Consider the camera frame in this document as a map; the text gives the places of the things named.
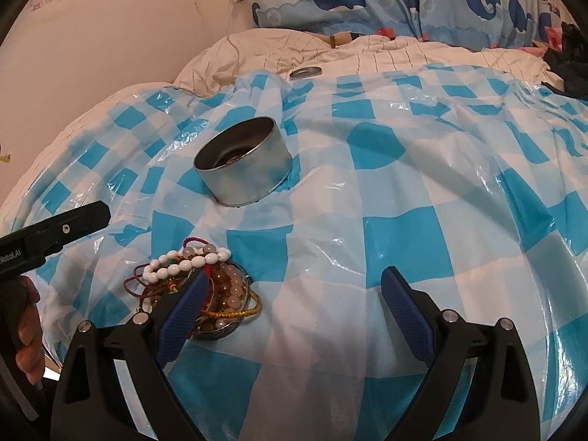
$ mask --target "dark cloth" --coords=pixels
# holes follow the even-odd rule
[[[588,42],[574,25],[562,23],[562,30],[562,52],[549,49],[543,60],[563,79],[564,91],[543,84],[556,94],[588,101]]]

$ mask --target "tin can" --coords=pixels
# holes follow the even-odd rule
[[[255,117],[213,137],[194,168],[219,203],[240,207],[272,193],[288,177],[292,156],[276,122]]]

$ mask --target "whale pillowcase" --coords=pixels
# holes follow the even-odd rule
[[[573,23],[561,0],[248,0],[260,28],[415,36],[472,50],[547,43]]]

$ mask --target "finger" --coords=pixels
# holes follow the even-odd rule
[[[18,350],[17,365],[21,371],[29,373],[41,358],[44,359],[43,343],[41,337],[38,336],[29,346]]]
[[[18,337],[25,346],[28,346],[33,338],[42,334],[43,329],[40,326],[39,310],[36,305],[28,304],[21,315],[18,324]]]
[[[39,303],[39,300],[40,300],[39,290],[36,289],[33,282],[31,281],[31,279],[28,277],[23,277],[23,276],[21,276],[20,279],[21,279],[21,282],[26,287],[26,292],[29,297],[29,302]]]
[[[45,357],[43,356],[31,371],[26,374],[30,384],[37,384],[45,374]]]

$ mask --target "blue checkered plastic sheet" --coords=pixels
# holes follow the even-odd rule
[[[280,126],[292,173],[238,209],[192,169],[218,131]],[[63,359],[77,324],[128,320],[122,281],[200,236],[230,247],[264,310],[166,368],[211,441],[384,439],[423,378],[384,308],[395,265],[440,308],[514,320],[547,439],[588,381],[588,108],[471,66],[288,83],[265,72],[210,99],[161,87],[120,101],[37,177],[3,232],[94,200],[104,231],[31,274],[45,341]],[[439,430],[454,426],[466,367]]]

